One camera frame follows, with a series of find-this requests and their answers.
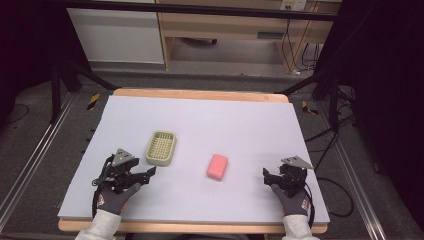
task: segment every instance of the gloved hand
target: gloved hand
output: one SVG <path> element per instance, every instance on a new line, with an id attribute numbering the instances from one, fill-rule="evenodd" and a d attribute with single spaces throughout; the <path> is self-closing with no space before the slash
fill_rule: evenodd
<path id="1" fill-rule="evenodd" d="M 290 215 L 308 216 L 309 199 L 305 191 L 300 191 L 292 198 L 289 198 L 277 184 L 272 184 L 271 189 L 280 199 L 285 217 Z"/>
<path id="2" fill-rule="evenodd" d="M 108 186 L 104 187 L 99 194 L 99 199 L 97 201 L 97 209 L 104 210 L 116 215 L 120 215 L 125 203 L 138 192 L 141 188 L 140 183 L 132 185 L 127 191 L 116 194 Z"/>

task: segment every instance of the metal frame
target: metal frame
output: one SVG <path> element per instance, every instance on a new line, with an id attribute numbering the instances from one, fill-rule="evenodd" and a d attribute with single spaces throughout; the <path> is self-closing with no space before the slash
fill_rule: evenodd
<path id="1" fill-rule="evenodd" d="M 336 21 L 340 16 L 333 13 L 297 12 L 267 9 L 213 7 L 178 4 L 154 4 L 133 2 L 87 1 L 87 0 L 38 0 L 66 8 L 117 10 L 131 12 L 184 13 L 219 16 L 260 17 L 279 19 L 299 19 L 316 21 Z"/>
<path id="2" fill-rule="evenodd" d="M 68 93 L 62 106 L 62 113 L 58 116 L 57 120 L 54 123 L 51 123 L 49 125 L 46 132 L 44 133 L 44 136 L 41 138 L 31 157 L 28 159 L 28 162 L 25 165 L 24 169 L 21 171 L 19 177 L 17 178 L 9 193 L 7 194 L 6 198 L 0 205 L 0 232 L 3 231 L 3 228 L 9 220 L 16 205 L 18 204 L 19 199 L 23 195 L 32 176 L 37 170 L 38 165 L 43 159 L 44 154 L 47 152 L 48 148 L 50 147 L 50 144 L 53 141 L 53 138 L 56 136 L 60 126 L 62 125 L 64 119 L 69 113 L 69 109 L 72 106 L 75 96 L 76 93 Z"/>
<path id="3" fill-rule="evenodd" d="M 322 103 L 318 102 L 318 109 L 321 113 L 327 112 L 327 109 L 323 106 Z M 326 116 L 323 115 L 322 119 L 324 120 L 328 128 L 331 127 L 331 124 Z M 382 240 L 387 239 L 386 234 L 384 233 L 383 227 L 378 220 L 377 215 L 374 212 L 374 209 L 371 205 L 370 200 L 362 186 L 362 183 L 359 181 L 355 170 L 353 169 L 352 164 L 350 163 L 349 157 L 346 154 L 346 151 L 343 147 L 341 140 L 339 139 L 335 145 L 336 151 L 340 166 L 346 177 L 346 181 L 352 191 L 352 197 L 355 200 L 356 206 L 362 216 L 362 220 L 365 223 L 365 227 L 370 234 L 371 239 L 373 240 Z"/>

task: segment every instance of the green plastic basket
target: green plastic basket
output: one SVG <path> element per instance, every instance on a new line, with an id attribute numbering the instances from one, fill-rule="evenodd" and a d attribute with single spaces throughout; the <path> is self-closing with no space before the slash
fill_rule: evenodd
<path id="1" fill-rule="evenodd" d="M 177 138 L 173 132 L 155 131 L 146 151 L 147 162 L 152 165 L 168 166 L 172 161 Z"/>

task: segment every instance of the pink sponge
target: pink sponge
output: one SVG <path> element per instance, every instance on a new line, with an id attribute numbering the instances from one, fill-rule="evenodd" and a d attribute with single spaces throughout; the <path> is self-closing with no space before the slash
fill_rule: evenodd
<path id="1" fill-rule="evenodd" d="M 221 180 L 224 176 L 227 163 L 228 158 L 218 154 L 214 154 L 211 163 L 209 164 L 208 176 L 217 180 Z"/>

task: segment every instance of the metal rail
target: metal rail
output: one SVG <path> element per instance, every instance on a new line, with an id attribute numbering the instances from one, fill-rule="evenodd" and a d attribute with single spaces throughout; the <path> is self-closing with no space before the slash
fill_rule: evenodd
<path id="1" fill-rule="evenodd" d="M 73 103 L 73 100 L 75 99 L 75 96 L 76 93 L 68 93 L 62 105 L 61 114 L 54 123 L 49 125 L 24 169 L 19 174 L 19 177 L 16 179 L 6 198 L 3 200 L 3 203 L 0 206 L 0 232 L 2 232 L 6 226 L 6 223 L 9 220 L 16 205 L 18 204 L 19 199 L 23 195 L 32 176 L 37 170 L 38 165 L 40 165 L 41 160 L 49 149 L 53 138 L 56 136 L 60 126 L 69 113 L 69 109 Z"/>
<path id="2" fill-rule="evenodd" d="M 318 102 L 318 109 L 321 113 L 326 113 L 328 110 Z M 328 118 L 323 115 L 323 120 L 328 128 L 330 128 L 330 122 Z M 374 209 L 371 205 L 371 202 L 368 199 L 368 196 L 362 187 L 362 183 L 359 181 L 358 176 L 353 169 L 352 164 L 350 163 L 349 157 L 346 154 L 346 151 L 343 147 L 341 140 L 339 139 L 335 145 L 337 154 L 339 155 L 339 163 L 343 170 L 343 173 L 346 177 L 346 181 L 352 191 L 352 197 L 355 200 L 355 203 L 358 207 L 358 210 L 362 216 L 362 219 L 365 223 L 365 227 L 370 234 L 371 239 L 373 240 L 385 240 L 386 235 L 380 224 L 380 221 L 377 218 L 377 215 L 374 212 Z"/>

